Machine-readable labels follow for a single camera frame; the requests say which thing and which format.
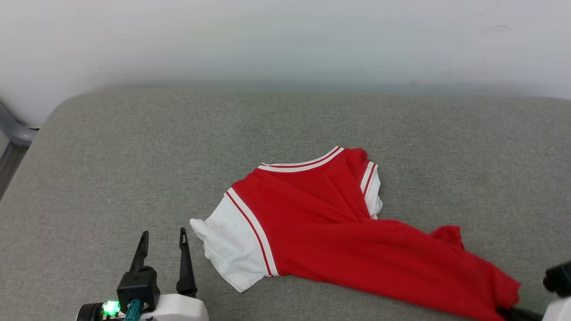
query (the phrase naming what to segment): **gray table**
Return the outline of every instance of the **gray table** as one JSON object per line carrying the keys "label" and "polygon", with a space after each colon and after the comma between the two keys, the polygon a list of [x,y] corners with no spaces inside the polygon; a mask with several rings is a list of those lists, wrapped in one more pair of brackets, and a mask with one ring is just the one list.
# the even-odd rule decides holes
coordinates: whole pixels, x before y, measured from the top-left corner
{"label": "gray table", "polygon": [[[426,232],[458,224],[468,251],[521,282],[520,307],[543,312],[555,298],[541,281],[571,259],[569,101],[123,90],[57,108],[2,199],[2,318],[72,320],[113,298],[146,229],[147,263],[175,292],[181,226],[260,162],[334,145],[379,164],[381,218]],[[239,294],[190,242],[212,320],[457,319],[287,276]]]}

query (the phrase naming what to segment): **teal connector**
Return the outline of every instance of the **teal connector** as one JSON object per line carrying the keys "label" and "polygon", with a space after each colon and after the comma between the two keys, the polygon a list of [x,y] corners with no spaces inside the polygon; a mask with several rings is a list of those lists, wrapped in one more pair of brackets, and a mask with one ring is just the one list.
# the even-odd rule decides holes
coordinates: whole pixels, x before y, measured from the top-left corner
{"label": "teal connector", "polygon": [[143,313],[143,302],[141,300],[133,300],[129,304],[127,309],[127,314],[125,315],[125,321],[139,321],[141,319],[141,314]]}

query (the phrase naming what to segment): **red stripe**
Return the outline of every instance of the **red stripe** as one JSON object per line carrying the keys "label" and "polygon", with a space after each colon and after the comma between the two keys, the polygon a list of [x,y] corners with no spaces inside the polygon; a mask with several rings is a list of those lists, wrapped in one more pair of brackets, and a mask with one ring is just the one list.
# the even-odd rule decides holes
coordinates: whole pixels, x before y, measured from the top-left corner
{"label": "red stripe", "polygon": [[318,160],[315,160],[309,164],[302,164],[302,165],[267,165],[270,167],[279,167],[279,168],[295,168],[295,167],[304,167],[304,166],[309,166],[309,165],[313,165],[313,164],[317,164],[325,159],[327,159],[329,156],[335,154],[335,152],[337,152],[341,147],[337,147],[336,149],[334,149],[333,151],[331,151],[329,154],[319,158]]}
{"label": "red stripe", "polygon": [[369,189],[369,183],[371,182],[371,178],[373,177],[373,172],[375,171],[375,164],[371,167],[371,173],[369,174],[369,178],[367,179],[367,184],[365,185],[365,190],[363,191],[363,195],[367,194],[367,190]]}
{"label": "red stripe", "polygon": [[240,211],[240,213],[242,213],[242,215],[244,215],[244,217],[246,218],[246,220],[248,221],[248,223],[250,224],[250,227],[252,228],[252,231],[254,231],[254,234],[256,234],[256,237],[258,238],[258,242],[260,243],[260,248],[262,249],[262,255],[264,255],[264,262],[266,263],[266,268],[268,269],[268,274],[270,276],[272,275],[272,272],[270,272],[270,265],[268,264],[268,259],[266,259],[266,252],[264,251],[264,246],[262,245],[262,240],[260,239],[260,235],[258,235],[258,232],[256,232],[256,229],[254,228],[254,225],[252,224],[252,222],[250,222],[250,219],[248,218],[248,216],[246,215],[246,213],[244,213],[244,211],[242,211],[242,209],[240,208],[240,206],[238,206],[238,204],[236,203],[236,201],[232,198],[232,196],[230,195],[230,193],[226,192],[226,195],[228,195],[228,197],[232,200],[232,203],[234,203],[234,205],[236,206],[236,208]]}

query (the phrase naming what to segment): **red fabric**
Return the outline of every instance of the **red fabric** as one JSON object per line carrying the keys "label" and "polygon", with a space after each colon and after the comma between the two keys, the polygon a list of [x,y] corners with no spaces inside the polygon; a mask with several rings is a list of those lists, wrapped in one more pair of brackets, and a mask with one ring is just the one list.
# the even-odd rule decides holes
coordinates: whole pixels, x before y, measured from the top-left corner
{"label": "red fabric", "polygon": [[457,226],[428,235],[371,219],[360,188],[368,163],[364,150],[345,149],[317,168],[256,169],[232,186],[260,222],[279,274],[502,321],[496,308],[518,302],[519,283],[466,252]]}

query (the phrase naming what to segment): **t-shirt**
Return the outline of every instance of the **t-shirt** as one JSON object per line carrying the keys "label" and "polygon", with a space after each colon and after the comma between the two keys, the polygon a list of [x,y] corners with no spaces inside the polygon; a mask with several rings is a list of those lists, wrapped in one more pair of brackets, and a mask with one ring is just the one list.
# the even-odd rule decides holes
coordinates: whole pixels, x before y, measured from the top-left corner
{"label": "t-shirt", "polygon": [[295,275],[468,318],[501,321],[519,283],[464,250],[457,226],[426,234],[378,219],[378,165],[363,149],[265,164],[234,183],[205,221],[190,224],[218,273],[243,292]]}

